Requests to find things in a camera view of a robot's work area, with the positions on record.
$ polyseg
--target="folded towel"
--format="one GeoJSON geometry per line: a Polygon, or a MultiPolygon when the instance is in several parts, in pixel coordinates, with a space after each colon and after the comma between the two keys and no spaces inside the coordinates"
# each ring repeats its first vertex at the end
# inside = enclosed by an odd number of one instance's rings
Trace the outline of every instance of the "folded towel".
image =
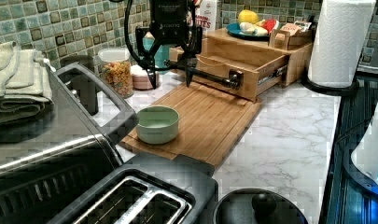
{"type": "Polygon", "coordinates": [[[52,104],[41,52],[0,44],[0,124],[34,116],[52,104]]]}

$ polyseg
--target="bottle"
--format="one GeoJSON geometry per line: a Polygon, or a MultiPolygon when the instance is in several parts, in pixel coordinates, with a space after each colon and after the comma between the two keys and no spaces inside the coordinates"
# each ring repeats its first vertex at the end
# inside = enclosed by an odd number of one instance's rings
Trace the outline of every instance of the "bottle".
{"type": "Polygon", "coordinates": [[[102,61],[102,78],[123,98],[131,97],[133,95],[133,76],[128,49],[102,49],[98,56],[102,61]]]}

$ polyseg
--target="paper towel holder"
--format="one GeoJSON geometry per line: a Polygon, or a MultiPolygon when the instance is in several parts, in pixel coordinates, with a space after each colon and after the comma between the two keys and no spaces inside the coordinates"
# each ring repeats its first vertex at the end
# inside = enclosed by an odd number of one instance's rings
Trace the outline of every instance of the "paper towel holder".
{"type": "Polygon", "coordinates": [[[308,78],[307,69],[305,69],[304,73],[302,74],[301,84],[310,91],[315,91],[331,96],[353,96],[359,89],[359,82],[357,81],[356,77],[354,77],[354,79],[352,80],[351,86],[345,88],[324,87],[318,85],[308,78]]]}

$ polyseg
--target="wooden cutting board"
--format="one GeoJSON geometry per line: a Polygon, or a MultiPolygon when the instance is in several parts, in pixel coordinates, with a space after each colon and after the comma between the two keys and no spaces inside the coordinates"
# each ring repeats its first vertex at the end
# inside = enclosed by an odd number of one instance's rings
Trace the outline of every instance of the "wooden cutting board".
{"type": "Polygon", "coordinates": [[[170,106],[179,113],[178,136],[163,145],[150,145],[134,129],[122,139],[122,147],[170,160],[182,154],[218,168],[258,114],[261,101],[253,103],[192,82],[189,88],[181,84],[152,105],[170,106]]]}

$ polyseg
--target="black pot lid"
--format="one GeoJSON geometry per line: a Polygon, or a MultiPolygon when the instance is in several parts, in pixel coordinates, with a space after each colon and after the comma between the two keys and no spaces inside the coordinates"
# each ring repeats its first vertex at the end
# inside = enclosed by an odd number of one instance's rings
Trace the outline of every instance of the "black pot lid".
{"type": "Polygon", "coordinates": [[[214,224],[308,224],[288,199],[265,189],[238,189],[217,203],[214,224]]]}

